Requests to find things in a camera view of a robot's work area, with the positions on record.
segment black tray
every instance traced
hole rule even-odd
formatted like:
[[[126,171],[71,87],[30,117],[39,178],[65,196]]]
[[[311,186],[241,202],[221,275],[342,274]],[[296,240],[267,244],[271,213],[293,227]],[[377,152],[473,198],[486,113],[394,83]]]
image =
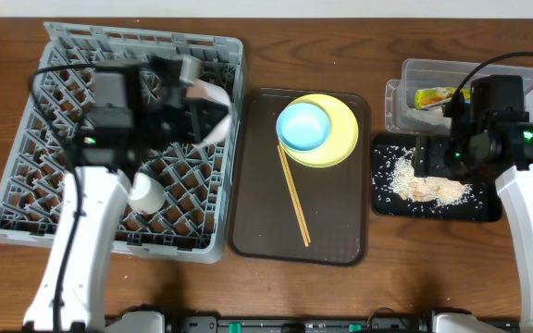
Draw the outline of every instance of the black tray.
[[[384,185],[390,186],[391,180],[388,180],[385,173],[391,173],[394,169],[395,159],[390,161],[384,158],[389,146],[399,146],[395,151],[400,157],[404,152],[402,148],[410,149],[416,146],[416,136],[405,134],[380,134],[372,142],[371,147],[371,178],[372,188],[372,206],[374,211],[383,215],[395,216],[412,216],[412,217],[431,217],[443,219],[471,220],[479,222],[494,222],[502,216],[502,205],[494,185],[487,186],[480,181],[471,181],[471,193],[476,200],[469,200],[467,203],[449,205],[446,207],[435,208],[435,202],[413,203],[410,200],[403,200],[400,195],[392,191],[384,191]],[[382,171],[384,177],[376,176],[376,173]]]
[[[297,97],[313,93],[258,89],[245,97],[236,147],[228,244],[237,254],[322,265],[350,266],[366,255],[369,212],[367,102],[328,93],[347,104],[357,119],[359,140],[336,166],[302,166],[288,158],[312,243],[304,247],[277,152],[275,123]]]

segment white wall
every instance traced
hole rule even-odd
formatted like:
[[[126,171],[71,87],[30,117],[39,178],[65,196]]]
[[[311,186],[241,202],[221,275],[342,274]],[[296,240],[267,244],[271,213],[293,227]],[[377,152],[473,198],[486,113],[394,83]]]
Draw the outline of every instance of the white wall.
[[[0,17],[533,19],[533,0],[0,0]]]

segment dish rack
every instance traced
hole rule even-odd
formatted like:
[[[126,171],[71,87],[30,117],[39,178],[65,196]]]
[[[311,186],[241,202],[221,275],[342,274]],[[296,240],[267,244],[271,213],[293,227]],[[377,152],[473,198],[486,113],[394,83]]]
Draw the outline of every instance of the dish rack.
[[[46,22],[51,42],[39,68],[107,59],[170,58],[191,55],[203,61],[201,80],[218,82],[233,102],[231,134],[203,149],[171,144],[149,151],[140,171],[164,187],[164,206],[139,215],[128,206],[119,221],[114,253],[214,263],[225,246],[233,158],[242,111],[246,64],[242,43],[230,37],[145,31]],[[146,103],[158,99],[159,79],[142,73]],[[37,77],[33,89],[53,125],[68,140],[80,114],[93,104],[93,69],[63,70]],[[67,158],[28,100],[0,182],[0,242],[52,246],[62,210]]]

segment plastic bin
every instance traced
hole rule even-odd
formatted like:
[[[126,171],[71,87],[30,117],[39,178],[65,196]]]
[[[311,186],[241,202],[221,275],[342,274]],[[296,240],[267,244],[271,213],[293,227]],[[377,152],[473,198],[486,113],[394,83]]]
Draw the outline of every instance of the plastic bin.
[[[439,113],[415,109],[415,93],[419,89],[436,87],[457,87],[478,63],[443,60],[407,59],[403,63],[402,78],[394,96],[386,91],[386,129],[395,133],[435,133],[449,134],[451,120]],[[466,84],[488,75],[520,75],[524,82],[526,109],[533,122],[533,68],[489,65],[481,69]]]
[[[103,59],[139,59],[151,55],[195,56],[204,61],[201,79],[219,75],[234,103],[234,126],[225,142],[204,149],[172,144],[140,171],[164,184],[164,207],[140,216],[127,207],[112,251],[198,263],[218,261],[225,247],[226,214],[233,157],[240,125],[246,64],[242,43],[234,38],[176,32],[44,24],[51,42],[40,68]],[[39,76],[34,89],[44,109],[55,113],[54,126],[70,138],[79,114],[93,103],[92,69]],[[143,96],[157,99],[158,78],[144,72]],[[50,247],[62,210],[65,156],[29,99],[0,182],[0,242]]]

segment green light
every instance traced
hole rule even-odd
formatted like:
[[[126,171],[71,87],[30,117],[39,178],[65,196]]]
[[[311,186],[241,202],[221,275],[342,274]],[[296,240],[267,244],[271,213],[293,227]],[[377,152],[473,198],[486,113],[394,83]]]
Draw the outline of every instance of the green light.
[[[527,131],[527,130],[524,131],[524,139],[526,139],[526,140],[530,140],[530,139],[532,139],[532,138],[533,138],[533,132],[531,132],[531,131]]]

